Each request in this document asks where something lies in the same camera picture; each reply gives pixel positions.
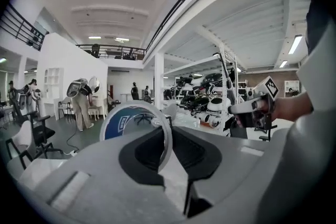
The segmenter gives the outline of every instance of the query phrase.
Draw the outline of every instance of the sleeve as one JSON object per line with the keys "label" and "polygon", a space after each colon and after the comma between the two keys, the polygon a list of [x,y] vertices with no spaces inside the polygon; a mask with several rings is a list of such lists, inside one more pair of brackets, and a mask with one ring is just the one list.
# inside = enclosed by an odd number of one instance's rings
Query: sleeve
{"label": "sleeve", "polygon": [[84,88],[88,91],[88,95],[92,94],[92,90],[87,84],[84,86]]}
{"label": "sleeve", "polygon": [[307,14],[307,47],[308,54],[315,49],[332,19],[327,9],[318,1],[311,0]]}

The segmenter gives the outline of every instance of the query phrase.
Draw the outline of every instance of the brick wall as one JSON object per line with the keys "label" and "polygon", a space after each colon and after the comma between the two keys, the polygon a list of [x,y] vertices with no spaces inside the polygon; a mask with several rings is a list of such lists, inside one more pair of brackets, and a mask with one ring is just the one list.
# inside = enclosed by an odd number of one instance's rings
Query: brick wall
{"label": "brick wall", "polygon": [[270,72],[270,73],[260,73],[260,74],[239,74],[238,80],[244,81],[247,80],[248,87],[255,87],[259,82],[271,76],[274,80],[276,86],[279,88],[278,97],[285,96],[285,80],[299,80],[296,75],[296,71],[285,71],[285,72]]}

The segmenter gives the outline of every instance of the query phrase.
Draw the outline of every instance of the staircase railing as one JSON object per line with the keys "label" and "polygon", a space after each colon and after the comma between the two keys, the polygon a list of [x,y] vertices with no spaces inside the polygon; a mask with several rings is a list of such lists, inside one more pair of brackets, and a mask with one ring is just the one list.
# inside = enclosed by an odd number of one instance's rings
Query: staircase railing
{"label": "staircase railing", "polygon": [[0,28],[23,41],[28,46],[41,50],[44,35],[28,22],[11,4],[8,4],[0,19]]}

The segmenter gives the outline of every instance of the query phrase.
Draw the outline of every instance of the white beam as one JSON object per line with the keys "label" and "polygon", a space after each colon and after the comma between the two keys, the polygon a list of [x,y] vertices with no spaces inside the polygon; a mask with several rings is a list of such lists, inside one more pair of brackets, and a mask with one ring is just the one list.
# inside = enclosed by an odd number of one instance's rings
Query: white beam
{"label": "white beam", "polygon": [[284,11],[284,21],[283,21],[283,32],[285,33],[285,39],[283,40],[282,48],[278,55],[277,61],[274,64],[274,69],[279,68],[283,61],[287,61],[288,52],[292,46],[295,38],[295,27],[292,25],[293,21],[293,11],[295,8],[295,0],[283,0],[283,11]]}
{"label": "white beam", "polygon": [[243,67],[245,70],[247,70],[246,65],[237,57],[237,55],[231,50],[224,42],[222,42],[214,33],[210,32],[208,29],[206,29],[203,25],[196,26],[195,29],[196,33],[198,33],[200,36],[204,37],[205,39],[212,42],[214,45],[216,45],[218,48],[220,48],[221,45],[223,45],[225,51],[227,54],[232,58],[231,60],[234,61],[235,57],[237,59],[237,63]]}
{"label": "white beam", "polygon": [[182,57],[174,56],[174,55],[169,55],[169,54],[164,54],[164,59],[172,61],[172,62],[179,62],[183,64],[188,64],[188,63],[193,63],[194,61],[185,59]]}
{"label": "white beam", "polygon": [[82,11],[87,11],[87,10],[116,10],[118,12],[128,12],[132,14],[139,14],[143,16],[148,16],[149,11],[148,10],[143,10],[143,9],[138,9],[138,8],[133,8],[133,7],[126,7],[126,6],[120,6],[120,5],[88,5],[88,6],[77,6],[71,8],[71,12],[82,12]]}
{"label": "white beam", "polygon": [[278,68],[271,70],[260,70],[260,71],[251,71],[251,72],[242,72],[240,74],[262,74],[262,73],[273,73],[273,72],[287,72],[287,71],[298,71],[298,68]]}

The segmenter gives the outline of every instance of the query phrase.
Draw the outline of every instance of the white wall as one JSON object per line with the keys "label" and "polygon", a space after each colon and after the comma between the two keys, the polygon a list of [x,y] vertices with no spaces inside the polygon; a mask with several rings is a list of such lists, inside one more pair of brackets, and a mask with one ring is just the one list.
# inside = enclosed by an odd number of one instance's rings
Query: white wall
{"label": "white wall", "polygon": [[121,93],[131,93],[133,82],[135,82],[139,90],[139,98],[141,92],[149,86],[149,90],[153,90],[153,70],[130,70],[130,72],[111,72],[108,73],[108,88],[113,85],[113,97],[115,100],[125,102],[125,96],[121,97]]}
{"label": "white wall", "polygon": [[3,29],[0,29],[0,47],[3,47],[6,50],[12,51],[18,55],[30,58],[31,60],[38,60],[38,50],[30,48],[27,44],[19,39],[16,39]]}
{"label": "white wall", "polygon": [[38,83],[44,81],[44,72],[47,68],[61,67],[64,69],[61,98],[66,97],[67,89],[72,81],[79,78],[85,78],[89,81],[93,76],[100,81],[101,89],[98,93],[103,98],[107,97],[107,64],[79,49],[58,34],[46,35],[39,56]]}
{"label": "white wall", "polygon": [[45,6],[44,0],[10,0],[10,3],[32,25]]}
{"label": "white wall", "polygon": [[28,83],[31,83],[32,79],[36,79],[36,73],[35,72],[25,74],[25,85],[27,85]]}
{"label": "white wall", "polygon": [[118,68],[131,68],[131,69],[143,69],[142,61],[131,61],[131,60],[122,60],[122,59],[108,59],[100,58],[101,61],[106,63],[109,67],[118,67]]}

